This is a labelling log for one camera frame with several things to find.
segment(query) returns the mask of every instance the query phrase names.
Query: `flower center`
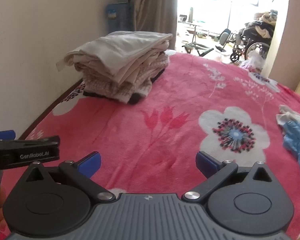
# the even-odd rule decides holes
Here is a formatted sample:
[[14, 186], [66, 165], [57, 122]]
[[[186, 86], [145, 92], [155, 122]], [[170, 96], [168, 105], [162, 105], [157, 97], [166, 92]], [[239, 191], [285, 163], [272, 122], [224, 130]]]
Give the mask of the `flower center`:
[[218, 128], [212, 130], [219, 136], [220, 146], [224, 150], [229, 148], [238, 153], [250, 151], [256, 141], [252, 129], [235, 119], [225, 118], [222, 122], [218, 122]]

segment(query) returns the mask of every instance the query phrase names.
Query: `pink floral blanket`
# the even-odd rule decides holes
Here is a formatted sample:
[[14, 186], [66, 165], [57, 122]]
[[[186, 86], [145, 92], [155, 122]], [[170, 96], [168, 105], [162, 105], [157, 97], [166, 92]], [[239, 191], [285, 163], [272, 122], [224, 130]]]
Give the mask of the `pink floral blanket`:
[[[181, 53], [170, 56], [149, 96], [135, 106], [85, 97], [83, 88], [57, 105], [28, 138], [59, 135], [60, 161], [99, 151], [102, 165], [92, 179], [116, 194], [181, 195], [205, 180], [195, 166], [199, 150], [241, 166], [265, 161], [294, 203], [288, 235], [296, 239], [300, 169], [283, 148], [275, 120], [280, 104], [300, 113], [294, 92], [234, 65]], [[24, 170], [5, 172], [8, 192]]]

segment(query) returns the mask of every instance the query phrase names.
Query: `triangular cutout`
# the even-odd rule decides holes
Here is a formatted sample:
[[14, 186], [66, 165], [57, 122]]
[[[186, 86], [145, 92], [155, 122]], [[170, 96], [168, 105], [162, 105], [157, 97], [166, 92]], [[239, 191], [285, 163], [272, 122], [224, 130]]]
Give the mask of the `triangular cutout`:
[[34, 168], [31, 171], [31, 173], [30, 173], [30, 175], [29, 175], [29, 177], [27, 179], [27, 182], [29, 182], [29, 181], [36, 181], [36, 180], [43, 180], [43, 176], [42, 176], [42, 174], [41, 174], [41, 172], [40, 172], [40, 170], [38, 168]]
[[266, 181], [271, 182], [272, 179], [270, 178], [269, 174], [266, 172], [265, 168], [259, 167], [257, 172], [253, 176], [254, 180]]

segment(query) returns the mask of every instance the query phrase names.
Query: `logo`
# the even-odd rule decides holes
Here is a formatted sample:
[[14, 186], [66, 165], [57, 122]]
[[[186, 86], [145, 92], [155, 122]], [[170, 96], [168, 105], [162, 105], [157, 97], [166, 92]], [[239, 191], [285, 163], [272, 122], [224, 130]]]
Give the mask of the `logo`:
[[145, 199], [146, 199], [147, 201], [149, 201], [149, 200], [153, 199], [153, 197], [149, 195], [149, 196], [145, 196]]
[[31, 159], [31, 158], [37, 158], [37, 157], [43, 157], [49, 155], [49, 152], [40, 152], [40, 153], [30, 153], [30, 154], [21, 154], [20, 159]]

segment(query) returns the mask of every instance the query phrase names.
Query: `gray ribbed panel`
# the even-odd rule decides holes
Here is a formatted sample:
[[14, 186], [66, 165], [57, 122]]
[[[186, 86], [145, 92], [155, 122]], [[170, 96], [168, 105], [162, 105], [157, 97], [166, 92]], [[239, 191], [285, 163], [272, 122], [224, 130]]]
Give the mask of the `gray ribbed panel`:
[[[264, 240], [290, 240], [283, 233]], [[32, 238], [13, 234], [7, 240]], [[100, 204], [89, 220], [63, 236], [48, 240], [244, 240], [214, 223], [198, 204], [175, 194], [122, 194], [118, 201]]]

